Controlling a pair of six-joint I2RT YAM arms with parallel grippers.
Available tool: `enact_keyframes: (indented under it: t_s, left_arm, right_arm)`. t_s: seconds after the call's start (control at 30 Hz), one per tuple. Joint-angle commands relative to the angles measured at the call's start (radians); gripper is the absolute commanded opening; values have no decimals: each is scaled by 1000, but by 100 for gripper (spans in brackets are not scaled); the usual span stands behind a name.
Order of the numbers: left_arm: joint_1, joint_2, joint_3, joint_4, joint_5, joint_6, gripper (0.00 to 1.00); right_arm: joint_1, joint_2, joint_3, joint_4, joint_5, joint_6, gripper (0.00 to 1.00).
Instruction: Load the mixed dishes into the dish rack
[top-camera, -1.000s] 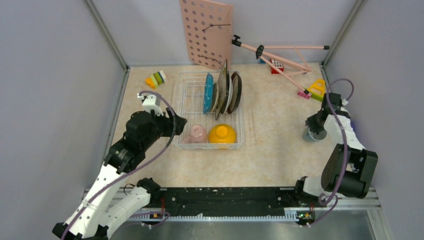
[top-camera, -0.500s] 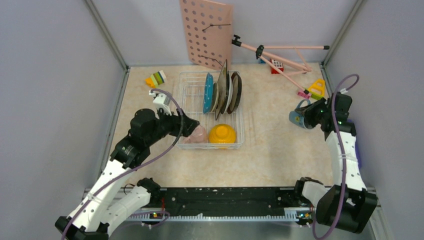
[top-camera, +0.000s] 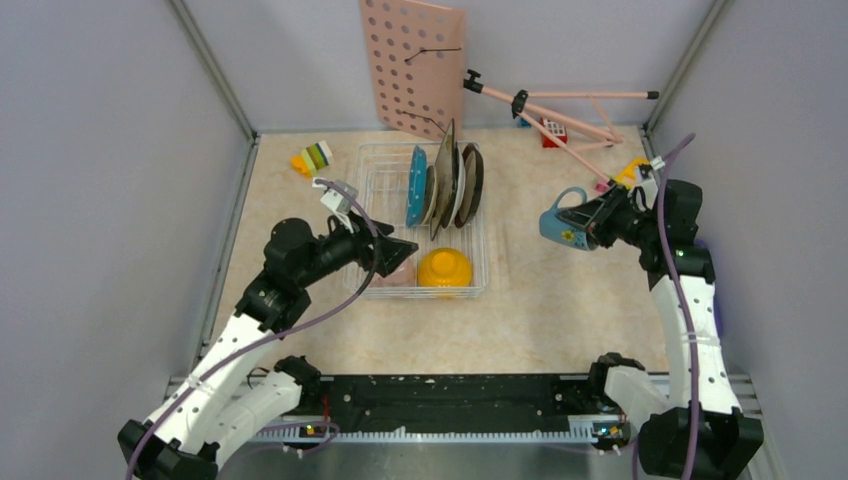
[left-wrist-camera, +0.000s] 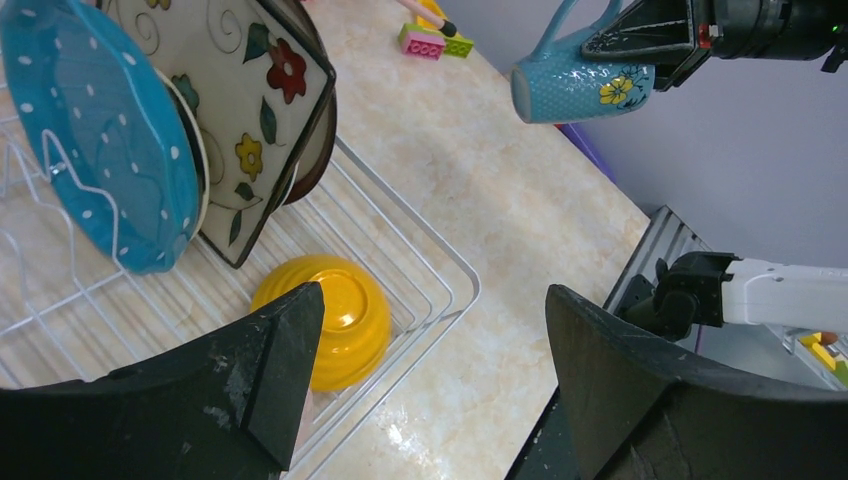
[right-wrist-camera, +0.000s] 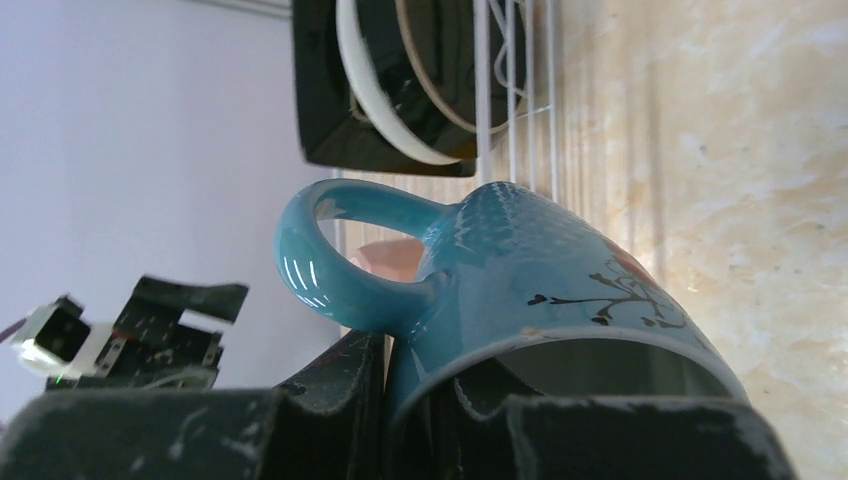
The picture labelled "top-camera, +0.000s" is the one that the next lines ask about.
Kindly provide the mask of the white pink handled cup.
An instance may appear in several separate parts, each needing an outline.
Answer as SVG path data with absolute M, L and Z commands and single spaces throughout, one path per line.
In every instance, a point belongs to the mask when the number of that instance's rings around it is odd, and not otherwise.
M 391 274 L 381 276 L 376 274 L 369 284 L 370 288 L 403 288 L 414 287 L 417 281 L 416 268 L 413 260 L 404 260 Z

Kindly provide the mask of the blue white mug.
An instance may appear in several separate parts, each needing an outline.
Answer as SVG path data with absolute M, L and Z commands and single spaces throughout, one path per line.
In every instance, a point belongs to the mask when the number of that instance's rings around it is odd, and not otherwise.
M 597 245 L 590 241 L 584 230 L 558 217 L 558 213 L 563 210 L 563 207 L 560 206 L 561 201 L 571 193 L 579 195 L 583 203 L 587 201 L 587 193 L 581 187 L 574 186 L 563 190 L 552 205 L 540 215 L 540 235 L 545 239 L 577 250 L 595 250 Z

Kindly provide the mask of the orange yellow bowl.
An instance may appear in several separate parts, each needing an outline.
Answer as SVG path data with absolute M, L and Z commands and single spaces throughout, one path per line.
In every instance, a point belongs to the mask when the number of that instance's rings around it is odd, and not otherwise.
M 453 248 L 432 250 L 417 267 L 417 282 L 422 287 L 469 287 L 472 279 L 470 259 Z

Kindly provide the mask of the white wire dish rack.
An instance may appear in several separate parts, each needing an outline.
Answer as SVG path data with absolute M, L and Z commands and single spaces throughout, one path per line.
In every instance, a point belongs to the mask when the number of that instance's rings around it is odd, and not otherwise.
M 435 240 L 429 236 L 427 225 L 405 226 L 409 167 L 415 143 L 372 143 L 359 147 L 350 184 L 359 193 L 358 201 L 372 219 L 395 227 L 393 237 L 415 242 L 419 250 L 410 258 L 416 268 L 421 259 L 438 248 L 453 248 L 465 254 L 473 267 L 469 287 L 414 287 L 368 288 L 364 298 L 373 299 L 436 299 L 475 298 L 489 282 L 489 252 L 487 247 L 485 203 L 469 224 L 463 228 L 454 225 L 441 229 Z

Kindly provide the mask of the white plate red characters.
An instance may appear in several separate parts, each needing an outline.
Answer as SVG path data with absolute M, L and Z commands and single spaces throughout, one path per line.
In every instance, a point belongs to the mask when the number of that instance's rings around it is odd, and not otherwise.
M 441 222 L 441 226 L 443 228 L 447 228 L 452 225 L 455 221 L 455 218 L 459 212 L 461 203 L 463 201 L 464 193 L 465 193 L 465 184 L 466 184 L 466 169 L 465 169 L 465 160 L 463 155 L 459 152 L 459 149 L 455 150 L 456 157 L 458 160 L 458 174 L 457 174 L 457 188 L 456 195 L 451 205 L 450 216 Z

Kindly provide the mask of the blue rimmed bowl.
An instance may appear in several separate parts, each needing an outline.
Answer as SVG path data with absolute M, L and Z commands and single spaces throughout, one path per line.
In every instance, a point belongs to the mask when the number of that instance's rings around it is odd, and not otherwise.
M 427 155 L 423 148 L 415 146 L 412 151 L 407 190 L 405 226 L 419 225 L 424 214 L 427 189 Z

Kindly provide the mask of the square floral plate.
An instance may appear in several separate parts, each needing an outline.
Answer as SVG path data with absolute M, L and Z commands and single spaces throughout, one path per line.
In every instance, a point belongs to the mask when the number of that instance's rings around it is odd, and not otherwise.
M 455 121 L 451 120 L 443 135 L 434 164 L 437 195 L 435 209 L 429 225 L 431 240 L 435 240 L 438 232 L 446 228 L 451 220 L 459 175 L 456 140 Z

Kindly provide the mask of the dark red rimmed plate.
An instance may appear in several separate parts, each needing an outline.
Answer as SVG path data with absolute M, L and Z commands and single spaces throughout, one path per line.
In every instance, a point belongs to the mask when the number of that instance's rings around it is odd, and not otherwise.
M 462 152 L 465 183 L 462 201 L 454 218 L 454 226 L 463 228 L 471 222 L 479 210 L 483 194 L 485 166 L 478 146 L 469 143 Z

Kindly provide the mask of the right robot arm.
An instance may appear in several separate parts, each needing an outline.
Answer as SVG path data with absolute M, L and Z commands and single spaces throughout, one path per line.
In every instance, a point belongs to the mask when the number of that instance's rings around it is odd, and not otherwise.
M 610 352 L 590 368 L 586 397 L 600 412 L 619 408 L 636 433 L 637 459 L 654 476 L 736 479 L 764 441 L 762 423 L 744 414 L 727 376 L 715 321 L 716 275 L 709 250 L 696 243 L 703 192 L 670 180 L 650 197 L 645 186 L 611 186 L 539 218 L 540 234 L 582 251 L 622 241 L 639 265 L 663 324 L 669 391 L 638 361 Z

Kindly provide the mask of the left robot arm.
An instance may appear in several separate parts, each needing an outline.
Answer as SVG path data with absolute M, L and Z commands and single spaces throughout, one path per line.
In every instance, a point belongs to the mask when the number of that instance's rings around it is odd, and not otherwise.
M 351 229 L 328 218 L 326 235 L 314 235 L 299 218 L 273 227 L 262 270 L 200 363 L 145 420 L 130 420 L 119 431 L 127 478 L 214 479 L 274 418 L 317 407 L 321 388 L 309 378 L 314 368 L 302 360 L 268 374 L 238 400 L 232 396 L 278 341 L 301 328 L 309 286 L 349 264 L 386 277 L 418 250 L 393 237 L 389 224 L 378 222 L 371 231 L 361 216 L 349 218 Z

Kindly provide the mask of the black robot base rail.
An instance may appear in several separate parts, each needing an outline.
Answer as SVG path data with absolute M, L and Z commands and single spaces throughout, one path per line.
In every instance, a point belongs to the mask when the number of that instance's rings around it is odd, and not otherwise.
M 623 447 L 635 437 L 627 415 L 602 399 L 587 375 L 321 375 L 302 360 L 278 369 L 304 380 L 282 419 L 299 437 L 332 422 L 345 440 L 588 443 Z

